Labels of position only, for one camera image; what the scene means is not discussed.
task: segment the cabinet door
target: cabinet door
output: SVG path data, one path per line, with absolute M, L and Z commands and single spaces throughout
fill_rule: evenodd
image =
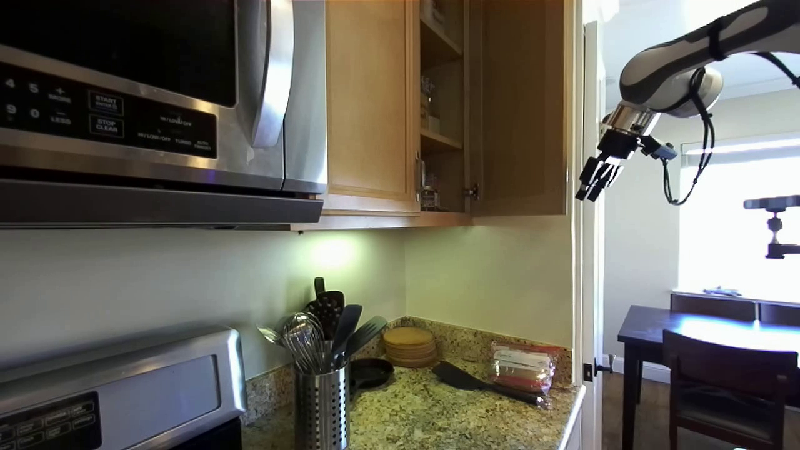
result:
M 410 0 L 328 2 L 325 211 L 415 213 L 418 46 Z
M 569 0 L 481 0 L 471 214 L 565 213 Z

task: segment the white wall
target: white wall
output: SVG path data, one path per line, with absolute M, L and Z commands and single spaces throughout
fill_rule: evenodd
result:
M 800 136 L 800 93 L 719 99 L 711 111 L 716 146 Z M 700 121 L 661 118 L 653 133 L 661 143 L 700 143 Z M 660 164 L 635 157 L 605 193 L 605 352 L 621 354 L 616 329 L 629 304 L 668 308 L 676 286 L 676 207 L 660 193 Z
M 396 233 L 4 231 L 0 367 L 198 324 L 244 324 L 244 374 L 268 367 L 255 324 L 309 298 L 314 274 L 365 316 L 403 316 Z
M 566 218 L 496 218 L 408 233 L 404 309 L 569 348 L 569 252 Z

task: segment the microwave control panel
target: microwave control panel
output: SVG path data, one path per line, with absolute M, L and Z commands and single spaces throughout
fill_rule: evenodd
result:
M 218 118 L 0 62 L 0 128 L 218 156 Z
M 0 450 L 99 447 L 96 392 L 0 418 Z

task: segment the wooden chair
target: wooden chair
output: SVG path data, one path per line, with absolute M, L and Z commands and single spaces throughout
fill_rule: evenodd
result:
M 694 431 L 741 447 L 783 447 L 785 401 L 798 352 L 721 348 L 664 329 L 669 364 L 669 447 Z
M 759 302 L 759 322 L 800 327 L 800 304 Z
M 669 293 L 669 309 L 729 321 L 754 321 L 754 304 L 750 299 L 736 298 Z

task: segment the robotic arm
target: robotic arm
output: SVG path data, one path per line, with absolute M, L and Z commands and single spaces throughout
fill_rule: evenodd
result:
M 671 161 L 675 149 L 649 136 L 658 118 L 700 116 L 709 123 L 708 111 L 721 91 L 721 77 L 705 66 L 735 53 L 763 54 L 785 71 L 769 53 L 800 53 L 800 2 L 759 0 L 676 41 L 636 53 L 621 68 L 621 99 L 600 126 L 600 156 L 588 157 L 574 198 L 596 201 L 635 149 L 661 163 Z

